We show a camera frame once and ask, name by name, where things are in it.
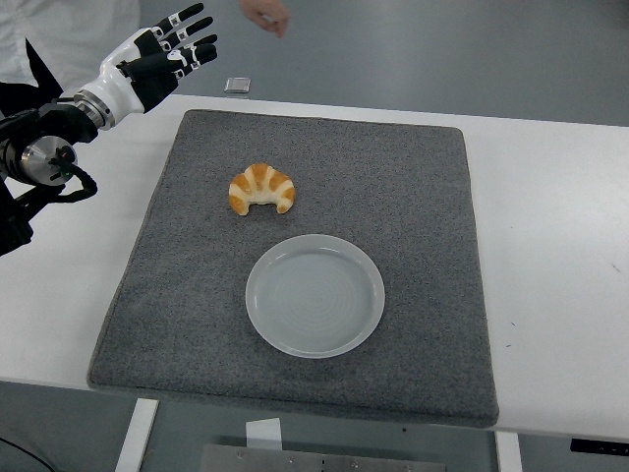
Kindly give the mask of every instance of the white plate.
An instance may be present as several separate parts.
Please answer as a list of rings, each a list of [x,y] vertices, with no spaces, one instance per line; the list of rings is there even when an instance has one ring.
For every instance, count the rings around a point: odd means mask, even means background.
[[[254,327],[272,346],[322,359],[372,334],[384,309],[384,284],[353,244],[307,234],[282,241],[257,261],[245,298]]]

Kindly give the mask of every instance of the white shirt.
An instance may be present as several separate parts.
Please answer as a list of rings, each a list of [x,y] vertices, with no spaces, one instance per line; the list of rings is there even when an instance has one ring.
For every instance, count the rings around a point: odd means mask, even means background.
[[[0,82],[37,86],[27,38],[62,89],[77,89],[139,22],[138,0],[0,0]]]

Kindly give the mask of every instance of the black cable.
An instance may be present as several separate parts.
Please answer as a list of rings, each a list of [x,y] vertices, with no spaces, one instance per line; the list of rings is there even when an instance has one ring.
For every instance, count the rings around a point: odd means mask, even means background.
[[[87,172],[85,172],[72,162],[69,162],[68,160],[63,158],[64,148],[66,147],[61,147],[60,149],[57,149],[57,157],[51,158],[48,162],[53,165],[58,165],[65,173],[76,175],[79,180],[81,180],[83,188],[69,195],[58,195],[52,198],[50,202],[53,204],[73,204],[74,202],[88,199],[89,197],[95,195],[96,192],[98,192],[96,182],[94,182],[94,179],[89,177],[89,174],[87,174]]]
[[[53,469],[50,465],[48,465],[48,463],[46,461],[44,461],[43,459],[40,459],[39,457],[37,457],[35,454],[33,454],[32,452],[28,452],[26,449],[24,449],[23,447],[19,447],[17,444],[13,444],[10,441],[5,440],[4,438],[0,438],[0,442],[2,443],[6,443],[8,445],[11,445],[12,447],[14,447],[15,449],[19,449],[21,452],[23,452],[24,454],[29,455],[30,457],[32,457],[33,459],[35,459],[37,462],[39,462],[40,464],[42,464],[46,469],[48,469],[50,472],[55,472],[55,469]]]

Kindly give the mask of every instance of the small object on floor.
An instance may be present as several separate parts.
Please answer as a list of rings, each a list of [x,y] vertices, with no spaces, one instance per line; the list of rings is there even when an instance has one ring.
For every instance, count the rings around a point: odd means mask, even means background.
[[[249,93],[251,82],[247,77],[230,77],[225,84],[225,93]]]

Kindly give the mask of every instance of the human hand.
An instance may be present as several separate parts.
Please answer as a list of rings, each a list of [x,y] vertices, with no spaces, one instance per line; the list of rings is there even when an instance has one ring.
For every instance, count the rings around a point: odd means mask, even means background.
[[[280,0],[239,0],[247,18],[263,30],[282,37],[288,28],[291,14]]]

